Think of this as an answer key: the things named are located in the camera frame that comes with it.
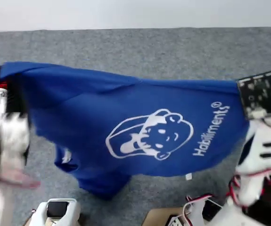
blue t-shirt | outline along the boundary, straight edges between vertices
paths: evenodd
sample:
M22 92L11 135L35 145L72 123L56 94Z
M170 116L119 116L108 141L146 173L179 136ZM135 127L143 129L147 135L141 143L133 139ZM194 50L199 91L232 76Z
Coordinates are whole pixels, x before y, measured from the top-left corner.
M212 167L246 134L235 81L150 80L28 62L0 78L23 90L37 134L67 148L77 178L177 176Z

black circuit board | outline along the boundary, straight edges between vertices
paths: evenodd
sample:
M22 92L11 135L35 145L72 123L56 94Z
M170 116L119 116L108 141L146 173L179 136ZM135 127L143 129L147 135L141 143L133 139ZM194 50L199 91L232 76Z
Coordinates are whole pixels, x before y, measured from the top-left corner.
M237 84L247 119L255 119L256 111L271 117L271 71L240 79Z

blue shirt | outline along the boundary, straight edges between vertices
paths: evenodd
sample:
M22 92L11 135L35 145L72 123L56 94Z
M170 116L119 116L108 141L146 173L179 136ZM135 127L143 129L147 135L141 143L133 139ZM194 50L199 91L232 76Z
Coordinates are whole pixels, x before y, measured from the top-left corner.
M23 90L37 134L67 148L77 178L177 176L212 167L246 134L235 81L150 80L28 62L0 78Z

gray carpet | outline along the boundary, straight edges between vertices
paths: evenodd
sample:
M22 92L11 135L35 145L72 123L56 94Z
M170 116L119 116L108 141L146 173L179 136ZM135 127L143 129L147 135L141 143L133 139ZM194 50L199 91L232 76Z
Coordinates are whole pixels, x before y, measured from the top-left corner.
M137 29L0 33L0 64L34 61L158 79L234 79L271 70L271 28ZM37 192L15 191L13 225L52 197L73 197L87 225L139 226L152 208L176 207L184 196L206 192L221 199L239 149L214 169L184 177L135 176L112 200L78 188L53 165L53 144L32 136L27 170L43 183Z

cardboard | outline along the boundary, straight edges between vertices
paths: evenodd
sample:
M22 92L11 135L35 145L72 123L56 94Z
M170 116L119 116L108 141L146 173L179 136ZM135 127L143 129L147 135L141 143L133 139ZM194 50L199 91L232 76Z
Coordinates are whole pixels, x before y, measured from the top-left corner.
M180 215L182 208L161 208L152 209L146 215L146 218L141 226L165 226L170 215Z

